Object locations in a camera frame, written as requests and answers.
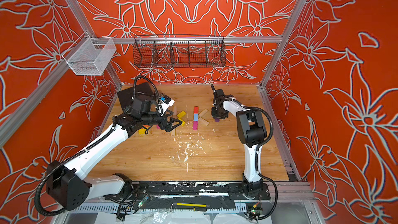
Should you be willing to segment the pale wooden block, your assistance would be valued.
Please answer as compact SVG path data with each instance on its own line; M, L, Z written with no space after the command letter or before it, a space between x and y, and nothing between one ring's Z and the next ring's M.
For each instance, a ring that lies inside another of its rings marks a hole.
M203 110L199 113L199 117L203 117L207 112L208 112L208 109L203 109Z

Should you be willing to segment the blue block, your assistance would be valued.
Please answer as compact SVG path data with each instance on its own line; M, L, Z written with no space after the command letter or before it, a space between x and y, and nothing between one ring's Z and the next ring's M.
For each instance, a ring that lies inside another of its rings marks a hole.
M198 120L199 120L199 114L194 114L193 121L198 122Z

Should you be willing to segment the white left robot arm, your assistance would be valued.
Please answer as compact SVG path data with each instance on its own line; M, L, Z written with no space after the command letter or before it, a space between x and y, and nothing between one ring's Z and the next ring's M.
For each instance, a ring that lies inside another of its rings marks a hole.
M148 95L136 96L131 105L94 141L78 153L60 162L53 161L35 193L35 207L43 215L55 216L71 211L86 200L127 194L131 180L121 173L109 177L89 177L91 170L114 148L145 126L158 125L171 132L182 124L169 107L175 101L167 95L158 100Z

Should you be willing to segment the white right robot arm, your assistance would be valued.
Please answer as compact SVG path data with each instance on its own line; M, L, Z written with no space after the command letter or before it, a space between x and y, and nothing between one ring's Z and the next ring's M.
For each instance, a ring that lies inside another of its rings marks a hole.
M230 114L236 117L237 135L244 145L245 168L242 190L244 195L253 198L263 190L260 176L260 144L267 138L267 130L261 110L240 103L233 95L226 95L222 89L211 88L213 104L211 115L214 119L226 119Z

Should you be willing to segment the black plastic tool case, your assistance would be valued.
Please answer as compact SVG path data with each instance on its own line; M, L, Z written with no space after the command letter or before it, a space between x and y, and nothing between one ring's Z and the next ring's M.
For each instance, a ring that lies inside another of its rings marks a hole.
M150 111L152 101L156 101L155 92L149 82L137 84L135 87L126 88L117 93L121 109L145 112Z

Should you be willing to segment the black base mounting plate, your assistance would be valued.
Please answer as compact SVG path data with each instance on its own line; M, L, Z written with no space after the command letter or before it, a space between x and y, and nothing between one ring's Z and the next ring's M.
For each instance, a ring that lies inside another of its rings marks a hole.
M269 200L271 195L267 185L263 185L261 191L245 193L243 185L238 182L220 181L140 181L126 185L119 193L107 194L115 200L122 200L130 193L136 196L138 193L151 197L179 198L179 197L226 197L231 200Z

